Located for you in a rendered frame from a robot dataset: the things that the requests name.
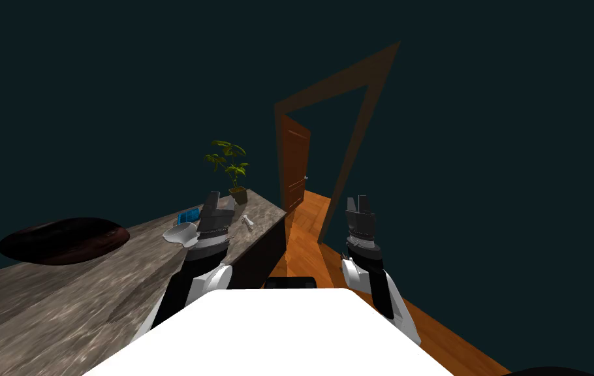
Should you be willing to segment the dark red oval bowl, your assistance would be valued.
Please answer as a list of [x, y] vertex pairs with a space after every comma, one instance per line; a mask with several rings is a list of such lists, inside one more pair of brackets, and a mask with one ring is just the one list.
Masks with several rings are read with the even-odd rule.
[[76, 217], [27, 227], [0, 241], [0, 254], [47, 266], [97, 259], [130, 239], [121, 225], [96, 217]]

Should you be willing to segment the white mug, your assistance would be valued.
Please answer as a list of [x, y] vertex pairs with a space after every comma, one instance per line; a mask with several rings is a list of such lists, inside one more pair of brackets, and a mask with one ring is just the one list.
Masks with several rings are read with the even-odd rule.
[[163, 233], [163, 238], [170, 243], [179, 243], [184, 248], [194, 246], [198, 241], [197, 226], [190, 222], [180, 223]]

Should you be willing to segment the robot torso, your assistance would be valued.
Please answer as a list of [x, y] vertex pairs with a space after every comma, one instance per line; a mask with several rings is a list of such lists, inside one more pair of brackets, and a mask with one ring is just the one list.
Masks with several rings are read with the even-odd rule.
[[346, 288], [214, 290], [84, 376], [452, 376]]

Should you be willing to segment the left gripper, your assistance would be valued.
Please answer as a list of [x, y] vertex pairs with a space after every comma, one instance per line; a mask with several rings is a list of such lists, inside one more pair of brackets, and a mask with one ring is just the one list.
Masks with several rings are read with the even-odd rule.
[[226, 196], [223, 209], [218, 209], [219, 197], [219, 191], [211, 191], [204, 201], [197, 226], [198, 241], [228, 234], [228, 228], [232, 224], [235, 213], [236, 200], [233, 196]]

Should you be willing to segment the green potted plant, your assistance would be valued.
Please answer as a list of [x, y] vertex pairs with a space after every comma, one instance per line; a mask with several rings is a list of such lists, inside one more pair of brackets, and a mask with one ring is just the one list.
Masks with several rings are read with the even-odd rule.
[[230, 178], [232, 188], [229, 189], [229, 192], [235, 203], [239, 206], [246, 204], [248, 201], [247, 190], [238, 183], [238, 179], [240, 176], [246, 177], [245, 168], [249, 166], [249, 163], [236, 163], [237, 157], [247, 155], [245, 150], [237, 144], [221, 140], [213, 140], [211, 145], [220, 147], [221, 151], [205, 155], [204, 160], [213, 164], [214, 172], [221, 169]]

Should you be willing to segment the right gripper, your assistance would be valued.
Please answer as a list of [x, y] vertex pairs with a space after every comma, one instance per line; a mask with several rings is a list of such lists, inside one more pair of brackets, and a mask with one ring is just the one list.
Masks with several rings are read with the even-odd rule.
[[371, 212], [371, 206], [367, 195], [358, 196], [358, 208], [354, 197], [347, 198], [347, 211], [345, 212], [349, 234], [361, 240], [375, 239], [375, 214]]

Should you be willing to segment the brown wooden door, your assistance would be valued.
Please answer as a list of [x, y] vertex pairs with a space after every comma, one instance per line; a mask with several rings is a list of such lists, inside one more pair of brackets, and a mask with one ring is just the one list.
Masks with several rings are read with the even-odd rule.
[[311, 133], [288, 115], [281, 116], [285, 211], [292, 212], [304, 199]]

